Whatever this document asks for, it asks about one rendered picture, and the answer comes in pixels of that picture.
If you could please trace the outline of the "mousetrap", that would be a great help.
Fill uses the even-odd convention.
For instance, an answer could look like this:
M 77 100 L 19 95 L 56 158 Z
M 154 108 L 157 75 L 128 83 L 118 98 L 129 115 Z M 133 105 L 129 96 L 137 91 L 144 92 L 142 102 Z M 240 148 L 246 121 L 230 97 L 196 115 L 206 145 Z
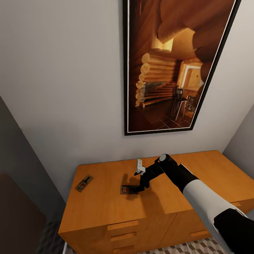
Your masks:
M 82 192 L 84 188 L 92 181 L 93 177 L 90 175 L 87 175 L 75 188 L 79 191 Z
M 138 185 L 121 185 L 121 194 L 139 194 L 139 192 L 133 192 Z

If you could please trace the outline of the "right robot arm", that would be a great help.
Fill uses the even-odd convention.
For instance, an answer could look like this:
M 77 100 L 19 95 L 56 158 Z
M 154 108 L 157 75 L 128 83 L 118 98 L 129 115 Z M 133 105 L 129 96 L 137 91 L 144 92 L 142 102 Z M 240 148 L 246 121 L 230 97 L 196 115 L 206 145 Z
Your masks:
M 140 185 L 133 192 L 149 188 L 149 181 L 165 173 L 179 188 L 216 242 L 228 253 L 254 254 L 254 221 L 198 179 L 168 154 L 145 168 L 137 159 Z

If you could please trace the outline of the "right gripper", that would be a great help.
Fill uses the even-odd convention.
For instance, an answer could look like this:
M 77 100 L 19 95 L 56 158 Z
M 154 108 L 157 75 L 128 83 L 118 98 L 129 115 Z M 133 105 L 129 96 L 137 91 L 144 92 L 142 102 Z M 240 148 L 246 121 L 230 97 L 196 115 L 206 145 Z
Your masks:
M 143 166 L 144 167 L 144 166 Z M 140 172 L 141 173 L 141 172 Z M 138 175 L 140 173 L 135 173 L 134 175 Z M 155 174 L 153 174 L 152 170 L 151 170 L 151 166 L 145 168 L 145 172 L 143 173 L 143 175 L 140 175 L 140 185 L 135 188 L 133 190 L 133 192 L 140 192 L 140 191 L 144 191 L 145 187 L 149 188 L 150 184 L 149 181 L 156 178 L 158 176 L 156 176 Z

